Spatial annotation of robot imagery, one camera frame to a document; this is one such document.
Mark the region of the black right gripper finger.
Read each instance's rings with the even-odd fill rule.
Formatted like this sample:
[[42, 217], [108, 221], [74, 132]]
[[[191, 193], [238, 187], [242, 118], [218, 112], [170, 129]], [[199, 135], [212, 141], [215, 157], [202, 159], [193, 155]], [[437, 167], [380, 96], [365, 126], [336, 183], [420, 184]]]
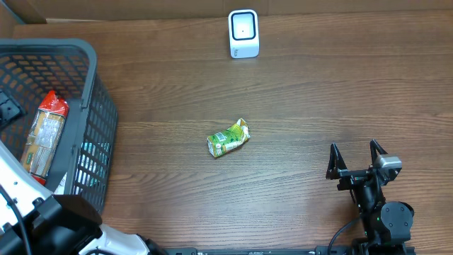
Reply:
[[378, 165], [380, 156], [386, 155], [387, 151], [385, 149], [383, 149], [383, 147], [375, 139], [372, 139], [370, 141], [369, 148], [370, 148], [373, 165]]
[[330, 146], [330, 158], [326, 170], [326, 179], [341, 179], [347, 171], [348, 168], [336, 143], [332, 143]]

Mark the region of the orange spaghetti packet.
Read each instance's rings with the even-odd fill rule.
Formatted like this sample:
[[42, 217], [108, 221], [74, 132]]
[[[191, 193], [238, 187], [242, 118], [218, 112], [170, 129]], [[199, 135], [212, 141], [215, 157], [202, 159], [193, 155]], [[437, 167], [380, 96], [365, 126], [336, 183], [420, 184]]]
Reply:
[[68, 113], [68, 103], [50, 91], [39, 105], [29, 130], [20, 163], [43, 186]]

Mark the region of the green drink carton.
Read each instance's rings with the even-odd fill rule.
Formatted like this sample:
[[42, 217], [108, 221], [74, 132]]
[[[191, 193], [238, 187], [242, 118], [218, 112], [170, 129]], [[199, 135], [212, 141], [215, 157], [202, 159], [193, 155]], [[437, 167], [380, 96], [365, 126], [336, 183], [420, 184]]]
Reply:
[[231, 127], [207, 137], [207, 146], [210, 154], [221, 157], [224, 154], [240, 147], [250, 139], [248, 123], [239, 118]]

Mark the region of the mint green tissue pack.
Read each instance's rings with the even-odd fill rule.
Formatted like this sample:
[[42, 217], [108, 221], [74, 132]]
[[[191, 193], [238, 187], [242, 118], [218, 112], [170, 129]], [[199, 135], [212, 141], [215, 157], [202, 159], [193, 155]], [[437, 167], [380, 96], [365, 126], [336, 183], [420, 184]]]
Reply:
[[85, 154], [79, 157], [80, 167], [87, 170], [88, 174], [80, 171], [78, 181], [86, 186], [94, 186], [100, 182], [101, 178], [107, 176], [110, 144], [84, 142], [81, 148], [85, 151]]

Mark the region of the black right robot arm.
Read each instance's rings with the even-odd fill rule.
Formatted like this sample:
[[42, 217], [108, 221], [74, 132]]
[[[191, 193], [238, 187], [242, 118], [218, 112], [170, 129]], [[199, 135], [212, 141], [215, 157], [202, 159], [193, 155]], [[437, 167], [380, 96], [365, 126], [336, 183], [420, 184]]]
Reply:
[[[414, 209], [401, 201], [386, 201], [382, 187], [394, 181], [402, 170], [399, 157], [388, 154], [376, 141], [369, 143], [371, 164], [362, 170], [348, 170], [335, 143], [330, 146], [326, 178], [338, 180], [337, 189], [348, 191], [359, 211], [358, 217], [341, 227], [331, 238], [326, 253], [334, 254], [414, 254], [406, 246], [411, 239]], [[354, 239], [348, 248], [335, 248], [338, 236], [361, 222], [365, 236]]]

